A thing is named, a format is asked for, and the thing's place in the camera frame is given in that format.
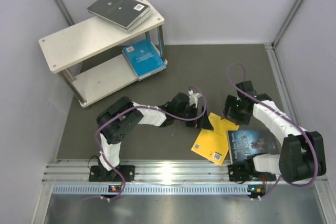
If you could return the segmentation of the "black shiny book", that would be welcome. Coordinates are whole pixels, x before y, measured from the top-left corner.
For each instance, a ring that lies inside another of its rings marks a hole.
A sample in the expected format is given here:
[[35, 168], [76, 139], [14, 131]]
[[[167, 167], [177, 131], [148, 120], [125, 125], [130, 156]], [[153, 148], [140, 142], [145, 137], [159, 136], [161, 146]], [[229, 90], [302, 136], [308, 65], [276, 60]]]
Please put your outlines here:
[[87, 10], [126, 31], [134, 30], [152, 14], [149, 5], [137, 0], [97, 0]]

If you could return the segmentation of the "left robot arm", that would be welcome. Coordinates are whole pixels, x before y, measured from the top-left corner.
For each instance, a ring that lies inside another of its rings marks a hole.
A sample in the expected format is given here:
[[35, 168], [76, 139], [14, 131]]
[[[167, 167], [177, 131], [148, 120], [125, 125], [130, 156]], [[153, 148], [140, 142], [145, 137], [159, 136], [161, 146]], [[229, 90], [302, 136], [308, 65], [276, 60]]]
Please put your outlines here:
[[141, 105], [122, 97], [103, 111], [96, 119], [98, 130], [95, 138], [100, 140], [100, 174], [106, 180], [117, 178], [120, 164], [121, 142], [136, 126], [151, 125], [167, 127], [175, 120], [184, 121], [187, 127], [212, 131], [206, 106], [198, 113], [198, 100], [202, 94], [189, 91], [178, 93], [171, 101], [159, 106]]

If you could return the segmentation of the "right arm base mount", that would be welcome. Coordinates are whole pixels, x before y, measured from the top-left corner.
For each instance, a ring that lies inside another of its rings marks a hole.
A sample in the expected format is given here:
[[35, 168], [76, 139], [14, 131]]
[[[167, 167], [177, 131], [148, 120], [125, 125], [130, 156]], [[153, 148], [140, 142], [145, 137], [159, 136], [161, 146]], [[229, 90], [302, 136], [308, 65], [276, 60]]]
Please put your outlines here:
[[268, 172], [257, 172], [252, 161], [243, 160], [241, 162], [228, 165], [229, 180], [238, 184], [244, 182], [266, 182], [275, 181], [276, 175]]

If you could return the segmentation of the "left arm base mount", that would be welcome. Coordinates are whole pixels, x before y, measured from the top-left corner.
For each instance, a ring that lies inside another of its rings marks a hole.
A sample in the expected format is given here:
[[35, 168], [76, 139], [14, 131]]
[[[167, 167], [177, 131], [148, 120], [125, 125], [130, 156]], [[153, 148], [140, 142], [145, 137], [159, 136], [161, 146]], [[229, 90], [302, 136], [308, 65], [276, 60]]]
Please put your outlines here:
[[[126, 182], [134, 181], [135, 166], [119, 165], [117, 167], [119, 173], [124, 177]], [[122, 182], [122, 178], [115, 171], [107, 171], [101, 165], [91, 166], [89, 174], [90, 182]]]

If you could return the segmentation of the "dark blue castle book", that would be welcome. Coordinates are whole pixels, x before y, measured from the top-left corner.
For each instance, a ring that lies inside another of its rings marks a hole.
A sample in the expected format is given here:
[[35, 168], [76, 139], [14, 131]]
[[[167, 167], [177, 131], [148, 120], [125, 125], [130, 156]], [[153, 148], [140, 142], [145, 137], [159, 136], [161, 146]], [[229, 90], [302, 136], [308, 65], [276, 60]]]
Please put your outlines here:
[[275, 136], [264, 130], [228, 131], [229, 153], [231, 163], [245, 160], [257, 154], [280, 154], [280, 144]]

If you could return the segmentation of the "yellow book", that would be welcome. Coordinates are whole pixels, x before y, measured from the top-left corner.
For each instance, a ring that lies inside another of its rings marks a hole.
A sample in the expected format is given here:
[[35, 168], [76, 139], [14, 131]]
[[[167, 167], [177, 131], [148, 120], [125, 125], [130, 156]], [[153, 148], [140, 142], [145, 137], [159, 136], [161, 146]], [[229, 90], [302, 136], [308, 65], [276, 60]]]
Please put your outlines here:
[[201, 130], [191, 151], [221, 166], [229, 152], [228, 131], [237, 131], [239, 125], [227, 119], [221, 119], [214, 113], [210, 113], [208, 119], [214, 129], [212, 131]]

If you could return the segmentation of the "light blue cat book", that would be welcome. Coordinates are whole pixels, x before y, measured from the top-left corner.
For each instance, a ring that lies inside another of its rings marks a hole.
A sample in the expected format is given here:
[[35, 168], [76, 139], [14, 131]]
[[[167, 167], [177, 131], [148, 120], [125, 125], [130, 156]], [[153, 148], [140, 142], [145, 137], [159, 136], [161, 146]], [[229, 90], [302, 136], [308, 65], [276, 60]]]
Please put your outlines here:
[[164, 61], [163, 65], [158, 67], [145, 67], [140, 71], [140, 74], [137, 75], [138, 81], [144, 80], [146, 78], [149, 78], [150, 76], [153, 76], [154, 74], [157, 74], [163, 70], [166, 69], [167, 61]]

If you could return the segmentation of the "blue paperback book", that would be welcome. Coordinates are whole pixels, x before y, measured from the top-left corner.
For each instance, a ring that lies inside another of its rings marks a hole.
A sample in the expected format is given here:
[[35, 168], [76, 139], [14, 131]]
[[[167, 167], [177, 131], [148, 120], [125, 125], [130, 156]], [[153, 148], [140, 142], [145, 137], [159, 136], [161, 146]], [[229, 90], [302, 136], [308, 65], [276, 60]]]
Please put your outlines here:
[[149, 39], [124, 47], [122, 53], [138, 80], [147, 78], [166, 68], [158, 49]]

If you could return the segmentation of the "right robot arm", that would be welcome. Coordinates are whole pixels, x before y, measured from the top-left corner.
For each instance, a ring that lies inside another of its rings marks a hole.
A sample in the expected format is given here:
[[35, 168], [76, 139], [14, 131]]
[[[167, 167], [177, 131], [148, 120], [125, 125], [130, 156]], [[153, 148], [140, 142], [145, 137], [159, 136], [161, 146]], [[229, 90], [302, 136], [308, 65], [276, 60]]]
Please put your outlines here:
[[255, 118], [266, 130], [227, 131], [230, 181], [273, 181], [280, 176], [294, 184], [326, 173], [323, 137], [319, 132], [299, 127], [267, 94], [258, 94], [251, 81], [240, 82], [235, 88], [237, 96], [227, 96], [222, 120], [230, 118], [237, 125], [247, 125]]

